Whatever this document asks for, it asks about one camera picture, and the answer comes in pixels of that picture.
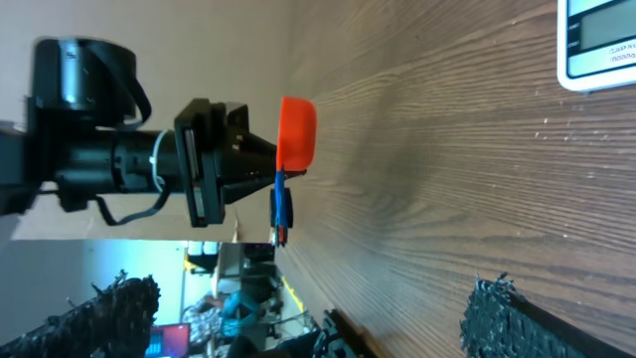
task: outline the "white wall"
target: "white wall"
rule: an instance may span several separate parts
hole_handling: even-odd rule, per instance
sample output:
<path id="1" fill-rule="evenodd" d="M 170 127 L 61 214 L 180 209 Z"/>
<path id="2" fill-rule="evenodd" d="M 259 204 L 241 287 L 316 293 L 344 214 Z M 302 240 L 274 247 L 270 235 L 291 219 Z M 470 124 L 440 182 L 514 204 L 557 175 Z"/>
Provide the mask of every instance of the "white wall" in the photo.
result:
<path id="1" fill-rule="evenodd" d="M 0 344 L 69 310 L 66 298 L 92 298 L 90 283 L 106 287 L 120 269 L 152 274 L 161 288 L 157 324 L 175 323 L 181 310 L 181 242 L 90 240 L 17 241 L 0 250 Z"/>

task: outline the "white scale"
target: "white scale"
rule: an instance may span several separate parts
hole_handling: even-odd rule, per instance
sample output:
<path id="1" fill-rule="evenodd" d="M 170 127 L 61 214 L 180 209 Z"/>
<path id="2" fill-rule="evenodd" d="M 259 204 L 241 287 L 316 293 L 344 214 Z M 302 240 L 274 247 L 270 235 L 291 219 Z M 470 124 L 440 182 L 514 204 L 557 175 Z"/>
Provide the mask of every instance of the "white scale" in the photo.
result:
<path id="1" fill-rule="evenodd" d="M 568 90 L 636 83 L 636 0 L 558 0 L 556 74 Z"/>

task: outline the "red object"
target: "red object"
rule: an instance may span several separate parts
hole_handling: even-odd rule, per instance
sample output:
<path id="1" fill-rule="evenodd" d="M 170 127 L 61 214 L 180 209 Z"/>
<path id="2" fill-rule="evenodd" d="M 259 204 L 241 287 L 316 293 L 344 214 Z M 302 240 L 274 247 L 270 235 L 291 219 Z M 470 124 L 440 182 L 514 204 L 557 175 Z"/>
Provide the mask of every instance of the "red object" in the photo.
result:
<path id="1" fill-rule="evenodd" d="M 316 108 L 307 99 L 284 96 L 280 105 L 276 170 L 303 171 L 316 149 Z"/>

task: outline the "desk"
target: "desk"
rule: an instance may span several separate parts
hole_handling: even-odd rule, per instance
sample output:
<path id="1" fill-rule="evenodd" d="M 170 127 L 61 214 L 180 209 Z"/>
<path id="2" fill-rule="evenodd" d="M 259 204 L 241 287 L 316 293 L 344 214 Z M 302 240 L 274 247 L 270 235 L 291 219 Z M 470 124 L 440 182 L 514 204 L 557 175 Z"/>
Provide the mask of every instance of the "desk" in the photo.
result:
<path id="1" fill-rule="evenodd" d="M 277 263 L 396 357 L 464 357 L 475 274 L 636 354 L 636 89 L 557 82 L 557 2 L 299 1 L 319 131 Z"/>

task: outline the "wall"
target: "wall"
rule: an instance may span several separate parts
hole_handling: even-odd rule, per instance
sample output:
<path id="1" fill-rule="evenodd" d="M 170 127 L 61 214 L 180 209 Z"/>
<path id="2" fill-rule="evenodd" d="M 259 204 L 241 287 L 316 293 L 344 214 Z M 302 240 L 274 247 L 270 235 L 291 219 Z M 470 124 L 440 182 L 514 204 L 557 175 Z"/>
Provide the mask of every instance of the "wall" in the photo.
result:
<path id="1" fill-rule="evenodd" d="M 157 324 L 179 321 L 183 274 L 180 242 L 90 240 L 18 241 L 0 250 L 0 344 L 94 297 L 120 269 L 152 274 L 161 288 Z"/>
<path id="2" fill-rule="evenodd" d="M 4 0 L 0 4 L 0 118 L 24 117 L 31 51 L 41 36 L 108 39 L 137 55 L 138 77 L 153 104 L 146 128 L 173 126 L 193 98 L 246 102 L 252 132 L 273 141 L 289 37 L 291 0 Z M 173 196 L 157 217 L 107 227 L 94 206 L 66 214 L 41 197 L 22 218 L 16 239 L 155 238 L 247 242 L 268 239 L 268 195 L 261 191 L 228 208 L 226 222 L 192 229 L 185 198 Z M 114 215 L 138 212 L 151 195 L 110 196 Z"/>

